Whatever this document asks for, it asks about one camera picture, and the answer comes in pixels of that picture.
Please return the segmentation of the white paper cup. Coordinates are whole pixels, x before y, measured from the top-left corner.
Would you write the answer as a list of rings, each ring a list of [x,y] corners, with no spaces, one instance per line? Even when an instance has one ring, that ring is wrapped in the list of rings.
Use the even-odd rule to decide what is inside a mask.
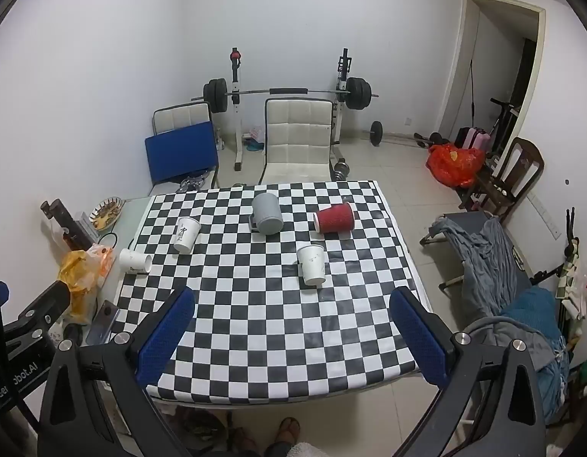
[[[325,250],[319,244],[308,244],[296,252],[302,280],[308,287],[320,287],[325,282]]]
[[[202,226],[193,218],[179,218],[173,248],[179,254],[190,254]]]

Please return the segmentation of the red paper cup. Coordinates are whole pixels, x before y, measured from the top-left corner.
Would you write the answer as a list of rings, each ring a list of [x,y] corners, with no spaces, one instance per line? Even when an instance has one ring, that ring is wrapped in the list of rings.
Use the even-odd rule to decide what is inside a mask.
[[[321,234],[351,231],[355,225],[354,212],[348,202],[316,211],[313,221],[315,230]]]

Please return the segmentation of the plate with snacks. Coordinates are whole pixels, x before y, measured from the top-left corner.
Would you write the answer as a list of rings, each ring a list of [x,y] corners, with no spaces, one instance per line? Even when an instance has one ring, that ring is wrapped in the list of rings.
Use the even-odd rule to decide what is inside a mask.
[[[120,218],[125,200],[112,196],[103,199],[90,213],[90,222],[97,232],[104,232],[112,228]]]

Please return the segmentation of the person's foot in sandal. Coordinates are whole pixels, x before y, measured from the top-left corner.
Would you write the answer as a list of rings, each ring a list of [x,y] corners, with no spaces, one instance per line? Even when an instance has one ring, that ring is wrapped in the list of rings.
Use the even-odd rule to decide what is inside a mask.
[[[301,435],[301,425],[299,421],[292,417],[286,417],[279,426],[275,437],[276,444],[289,444],[295,446],[299,442]]]

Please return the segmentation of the black white checkered tablecloth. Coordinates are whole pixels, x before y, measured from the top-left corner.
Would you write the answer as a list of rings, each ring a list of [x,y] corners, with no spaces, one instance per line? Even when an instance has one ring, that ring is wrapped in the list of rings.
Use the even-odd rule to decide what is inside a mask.
[[[249,227],[260,187],[153,197],[132,240],[152,256],[145,275],[126,275],[116,295],[116,332],[131,332],[174,288],[195,296],[195,313],[150,393],[209,404],[298,401],[370,388],[414,372],[389,314],[406,287],[427,294],[402,233],[374,181],[269,186],[284,227]],[[348,202],[351,231],[321,234],[313,215]],[[179,218],[202,228],[190,254],[173,248]],[[308,287],[296,252],[325,250],[325,282]]]

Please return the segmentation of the red plastic bag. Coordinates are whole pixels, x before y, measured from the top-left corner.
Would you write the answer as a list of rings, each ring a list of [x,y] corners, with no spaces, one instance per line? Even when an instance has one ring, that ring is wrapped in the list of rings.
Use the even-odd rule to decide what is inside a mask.
[[[485,163],[485,152],[478,149],[460,149],[453,144],[433,145],[425,166],[442,185],[451,189],[468,189],[476,173]]]

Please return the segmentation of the dark wooden chair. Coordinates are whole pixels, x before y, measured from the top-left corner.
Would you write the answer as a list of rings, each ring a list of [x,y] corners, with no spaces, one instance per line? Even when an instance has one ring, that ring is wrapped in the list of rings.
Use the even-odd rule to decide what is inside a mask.
[[[496,173],[482,166],[475,174],[462,197],[460,209],[478,211],[489,205],[489,212],[505,223],[533,189],[543,170],[539,148],[528,139],[515,137]]]

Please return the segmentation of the grey mug lying down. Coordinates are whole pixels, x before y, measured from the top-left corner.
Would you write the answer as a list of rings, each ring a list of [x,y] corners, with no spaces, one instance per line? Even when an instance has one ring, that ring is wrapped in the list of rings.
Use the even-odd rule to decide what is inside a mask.
[[[277,234],[283,229],[282,211],[276,195],[260,193],[253,199],[249,225],[252,231],[266,236]]]

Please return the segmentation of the blue board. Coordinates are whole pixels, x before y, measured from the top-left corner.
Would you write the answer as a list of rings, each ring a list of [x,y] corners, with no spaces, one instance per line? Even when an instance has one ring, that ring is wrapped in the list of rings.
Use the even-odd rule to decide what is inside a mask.
[[[144,147],[154,184],[218,166],[214,126],[211,122],[147,137]]]

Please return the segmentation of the pink suitcase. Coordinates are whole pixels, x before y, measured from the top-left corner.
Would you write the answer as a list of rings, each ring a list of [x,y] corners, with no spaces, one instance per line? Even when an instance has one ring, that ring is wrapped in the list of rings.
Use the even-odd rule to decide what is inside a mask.
[[[476,149],[485,152],[489,147],[491,135],[483,129],[463,127],[456,134],[454,145],[459,149]]]

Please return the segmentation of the small dumbbell on floor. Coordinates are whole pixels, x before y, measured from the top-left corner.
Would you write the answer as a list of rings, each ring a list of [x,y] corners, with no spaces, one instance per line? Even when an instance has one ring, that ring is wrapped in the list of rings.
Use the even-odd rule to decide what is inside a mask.
[[[429,147],[432,142],[428,137],[423,137],[421,134],[414,133],[413,135],[384,133],[382,122],[374,121],[370,127],[369,134],[370,143],[374,147],[378,147],[385,139],[387,141],[411,141],[418,144],[420,147]]]

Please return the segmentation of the barbell with black plates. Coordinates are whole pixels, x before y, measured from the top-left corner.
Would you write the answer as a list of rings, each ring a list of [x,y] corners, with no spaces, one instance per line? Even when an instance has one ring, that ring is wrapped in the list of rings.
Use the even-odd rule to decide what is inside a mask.
[[[366,109],[374,98],[379,95],[374,93],[371,85],[360,77],[349,77],[346,80],[344,89],[320,90],[308,88],[270,88],[257,90],[229,91],[226,80],[217,78],[210,80],[203,86],[202,94],[191,98],[191,101],[204,101],[209,105],[210,112],[227,112],[228,99],[246,95],[309,95],[311,93],[334,95],[337,100],[343,101],[349,109]]]

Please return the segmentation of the white padded chair centre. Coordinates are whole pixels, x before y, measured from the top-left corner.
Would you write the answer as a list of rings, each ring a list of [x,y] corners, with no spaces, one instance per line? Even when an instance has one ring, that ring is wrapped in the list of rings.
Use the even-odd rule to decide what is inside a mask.
[[[331,181],[333,104],[323,99],[269,98],[264,105],[261,184]]]

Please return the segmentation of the white barbell rack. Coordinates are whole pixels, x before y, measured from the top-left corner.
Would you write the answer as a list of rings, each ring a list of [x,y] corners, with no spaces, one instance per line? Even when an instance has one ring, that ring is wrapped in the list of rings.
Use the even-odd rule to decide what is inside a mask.
[[[231,49],[229,56],[231,62],[232,84],[231,91],[242,91],[240,88],[240,67],[242,54],[236,46]],[[346,80],[350,72],[352,58],[349,56],[348,48],[343,48],[342,55],[338,62],[338,76],[337,86],[335,90],[344,89]],[[331,108],[331,154],[337,161],[340,161],[342,154],[340,152],[339,144],[343,122],[343,112],[346,106],[343,101],[334,98],[333,107]],[[243,166],[243,118],[240,113],[241,96],[231,97],[232,105],[234,106],[234,138],[235,138],[235,157],[234,170],[241,171]]]

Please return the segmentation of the folding cot frame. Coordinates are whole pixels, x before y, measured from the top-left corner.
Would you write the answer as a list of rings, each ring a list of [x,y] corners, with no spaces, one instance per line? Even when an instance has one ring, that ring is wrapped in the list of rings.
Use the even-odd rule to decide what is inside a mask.
[[[450,219],[462,227],[467,233],[479,233],[483,225],[485,225],[485,222],[491,218],[494,218],[494,215],[489,211],[466,211],[465,213],[444,214],[439,217],[439,220]],[[436,233],[435,235],[427,233],[419,241],[419,245],[423,248],[433,243],[448,243],[452,249],[454,248],[453,239],[443,232]],[[463,280],[463,275],[460,275],[440,283],[438,288],[444,295],[449,297],[450,288],[456,285],[462,285]]]

